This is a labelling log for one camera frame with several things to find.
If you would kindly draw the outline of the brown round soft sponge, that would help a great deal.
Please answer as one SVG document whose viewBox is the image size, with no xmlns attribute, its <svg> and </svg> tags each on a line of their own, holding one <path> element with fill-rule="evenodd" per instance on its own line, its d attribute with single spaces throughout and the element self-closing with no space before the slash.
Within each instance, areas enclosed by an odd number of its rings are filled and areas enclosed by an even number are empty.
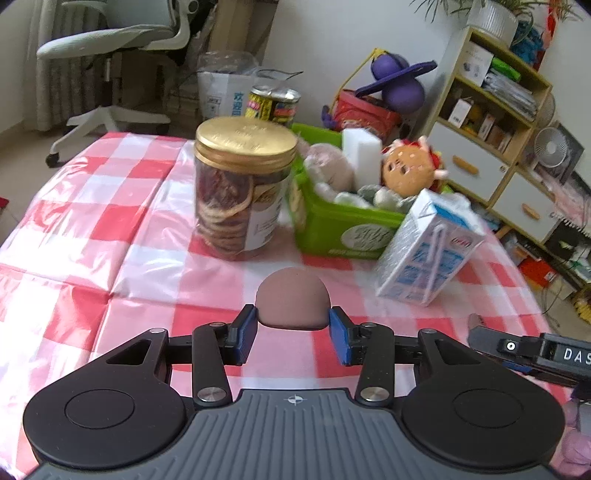
<svg viewBox="0 0 591 480">
<path fill-rule="evenodd" d="M 329 325 L 331 298 L 311 271 L 284 268 L 273 272 L 256 291 L 259 323 L 283 330 L 322 330 Z"/>
</svg>

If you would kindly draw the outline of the hamburger plush toy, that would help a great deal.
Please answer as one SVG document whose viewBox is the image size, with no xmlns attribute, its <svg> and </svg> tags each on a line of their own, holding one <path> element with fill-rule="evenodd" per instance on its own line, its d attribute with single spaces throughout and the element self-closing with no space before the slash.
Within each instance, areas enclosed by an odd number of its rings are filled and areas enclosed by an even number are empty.
<svg viewBox="0 0 591 480">
<path fill-rule="evenodd" d="M 432 149 L 426 136 L 415 141 L 396 139 L 384 148 L 382 156 L 383 185 L 403 198 L 424 189 L 436 191 L 449 175 L 440 153 Z"/>
</svg>

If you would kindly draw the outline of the white foam sponge block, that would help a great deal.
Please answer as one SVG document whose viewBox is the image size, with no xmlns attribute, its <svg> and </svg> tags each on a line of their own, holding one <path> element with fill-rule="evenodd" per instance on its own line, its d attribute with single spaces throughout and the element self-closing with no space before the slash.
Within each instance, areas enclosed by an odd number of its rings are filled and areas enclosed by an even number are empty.
<svg viewBox="0 0 591 480">
<path fill-rule="evenodd" d="M 383 144 L 379 137 L 362 128 L 342 131 L 342 153 L 353 168 L 353 186 L 359 190 L 381 183 Z"/>
</svg>

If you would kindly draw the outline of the green plastic storage bin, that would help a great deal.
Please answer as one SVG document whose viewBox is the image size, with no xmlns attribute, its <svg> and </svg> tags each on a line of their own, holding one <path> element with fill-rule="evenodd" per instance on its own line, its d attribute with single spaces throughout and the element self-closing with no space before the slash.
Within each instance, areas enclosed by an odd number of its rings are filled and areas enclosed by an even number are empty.
<svg viewBox="0 0 591 480">
<path fill-rule="evenodd" d="M 418 195 L 403 198 L 383 185 L 337 192 L 314 183 L 304 168 L 308 148 L 328 143 L 342 150 L 342 132 L 296 124 L 298 155 L 287 193 L 297 248 L 315 256 L 377 259 L 401 226 Z"/>
</svg>

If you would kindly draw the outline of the white blue milk carton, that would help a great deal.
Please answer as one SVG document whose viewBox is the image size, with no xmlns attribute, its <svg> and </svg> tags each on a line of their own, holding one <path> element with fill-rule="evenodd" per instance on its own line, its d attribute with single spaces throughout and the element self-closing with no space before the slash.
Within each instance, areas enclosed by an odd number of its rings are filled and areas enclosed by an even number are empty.
<svg viewBox="0 0 591 480">
<path fill-rule="evenodd" d="M 485 238 L 466 197 L 423 190 L 375 266 L 376 295 L 429 305 Z"/>
</svg>

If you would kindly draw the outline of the red white checkered tablecloth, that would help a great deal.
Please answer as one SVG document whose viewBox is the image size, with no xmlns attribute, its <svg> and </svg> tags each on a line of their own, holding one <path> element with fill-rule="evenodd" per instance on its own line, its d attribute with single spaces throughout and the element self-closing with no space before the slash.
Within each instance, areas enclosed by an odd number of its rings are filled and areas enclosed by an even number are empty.
<svg viewBox="0 0 591 480">
<path fill-rule="evenodd" d="M 377 297 L 370 261 L 301 253 L 287 215 L 252 257 L 214 257 L 193 231 L 193 176 L 188 141 L 108 134 L 40 189 L 2 246 L 1 464 L 13 475 L 36 465 L 22 415 L 38 390 L 147 329 L 228 322 L 283 268 L 308 268 L 354 321 L 400 335 L 465 340 L 474 313 L 520 336 L 548 330 L 493 235 L 426 307 Z"/>
</svg>

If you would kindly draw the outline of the gold lid snack jar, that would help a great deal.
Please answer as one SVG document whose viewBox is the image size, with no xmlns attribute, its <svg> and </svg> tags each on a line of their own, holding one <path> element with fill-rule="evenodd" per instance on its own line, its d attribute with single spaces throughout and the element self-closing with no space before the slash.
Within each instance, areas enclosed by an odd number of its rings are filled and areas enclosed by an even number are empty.
<svg viewBox="0 0 591 480">
<path fill-rule="evenodd" d="M 294 133 L 270 121 L 221 116 L 197 127 L 197 234 L 216 255 L 239 258 L 270 243 L 296 154 Z"/>
</svg>

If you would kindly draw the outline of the pink round plush ball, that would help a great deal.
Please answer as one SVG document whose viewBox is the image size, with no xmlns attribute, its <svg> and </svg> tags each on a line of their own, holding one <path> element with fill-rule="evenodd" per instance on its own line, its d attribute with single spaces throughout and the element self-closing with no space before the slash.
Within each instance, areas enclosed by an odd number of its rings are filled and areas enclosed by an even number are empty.
<svg viewBox="0 0 591 480">
<path fill-rule="evenodd" d="M 342 150 L 334 145 L 311 145 L 304 156 L 304 168 L 314 183 L 324 182 L 337 192 L 353 190 L 353 167 Z"/>
</svg>

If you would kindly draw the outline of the white desk fan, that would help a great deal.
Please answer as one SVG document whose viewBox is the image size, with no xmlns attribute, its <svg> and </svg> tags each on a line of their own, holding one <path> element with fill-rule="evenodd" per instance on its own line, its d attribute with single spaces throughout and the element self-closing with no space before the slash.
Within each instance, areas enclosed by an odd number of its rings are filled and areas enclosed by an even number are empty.
<svg viewBox="0 0 591 480">
<path fill-rule="evenodd" d="M 561 166 L 568 153 L 565 136 L 555 127 L 541 129 L 534 139 L 535 160 L 546 168 Z"/>
</svg>

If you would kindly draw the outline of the yellow black tin can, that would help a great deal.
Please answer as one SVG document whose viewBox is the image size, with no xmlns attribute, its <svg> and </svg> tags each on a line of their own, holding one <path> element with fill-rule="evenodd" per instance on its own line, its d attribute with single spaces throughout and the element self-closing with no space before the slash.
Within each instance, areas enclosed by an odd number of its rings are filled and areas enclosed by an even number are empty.
<svg viewBox="0 0 591 480">
<path fill-rule="evenodd" d="M 294 123 L 301 94 L 286 86 L 259 85 L 249 92 L 246 118 L 274 122 L 287 128 Z"/>
</svg>

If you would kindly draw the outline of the white blue cardboard box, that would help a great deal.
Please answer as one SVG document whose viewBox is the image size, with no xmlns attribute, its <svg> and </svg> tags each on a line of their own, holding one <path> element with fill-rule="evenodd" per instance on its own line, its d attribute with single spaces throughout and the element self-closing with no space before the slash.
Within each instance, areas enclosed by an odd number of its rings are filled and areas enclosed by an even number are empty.
<svg viewBox="0 0 591 480">
<path fill-rule="evenodd" d="M 259 65 L 246 51 L 207 51 L 197 60 L 199 111 L 202 120 L 243 116 L 253 87 L 283 88 L 303 71 Z"/>
</svg>

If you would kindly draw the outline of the wooden white shelf cabinet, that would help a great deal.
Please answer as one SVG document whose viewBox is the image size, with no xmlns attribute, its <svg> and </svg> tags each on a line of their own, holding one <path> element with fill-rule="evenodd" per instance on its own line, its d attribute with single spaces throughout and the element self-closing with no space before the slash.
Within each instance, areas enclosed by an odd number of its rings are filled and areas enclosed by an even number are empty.
<svg viewBox="0 0 591 480">
<path fill-rule="evenodd" d="M 449 184 L 542 245 L 556 196 L 531 157 L 552 85 L 498 40 L 467 27 L 450 40 L 414 129 L 441 153 Z"/>
</svg>

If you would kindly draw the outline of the purple balance ball toy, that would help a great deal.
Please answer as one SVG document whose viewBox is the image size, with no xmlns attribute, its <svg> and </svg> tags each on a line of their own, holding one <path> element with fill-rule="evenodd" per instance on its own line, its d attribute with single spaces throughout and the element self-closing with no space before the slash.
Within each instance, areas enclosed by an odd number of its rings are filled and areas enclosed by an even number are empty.
<svg viewBox="0 0 591 480">
<path fill-rule="evenodd" d="M 381 94 L 382 102 L 399 114 L 413 114 L 425 102 L 426 92 L 418 80 L 438 67 L 435 61 L 410 64 L 404 57 L 390 52 L 378 53 L 370 60 L 374 82 L 356 89 L 356 97 Z"/>
</svg>

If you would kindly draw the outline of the green potted plant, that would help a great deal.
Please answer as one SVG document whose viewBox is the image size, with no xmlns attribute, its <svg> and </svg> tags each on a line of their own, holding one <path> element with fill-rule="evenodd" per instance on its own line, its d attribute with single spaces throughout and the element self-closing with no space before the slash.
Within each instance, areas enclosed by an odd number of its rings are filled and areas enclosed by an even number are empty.
<svg viewBox="0 0 591 480">
<path fill-rule="evenodd" d="M 506 47 L 523 42 L 533 30 L 535 13 L 547 7 L 558 14 L 560 1 L 488 1 L 488 0 L 424 0 L 411 1 L 415 12 L 424 12 L 427 21 L 434 22 L 442 11 L 446 15 L 464 17 L 466 25 L 475 28 Z"/>
</svg>

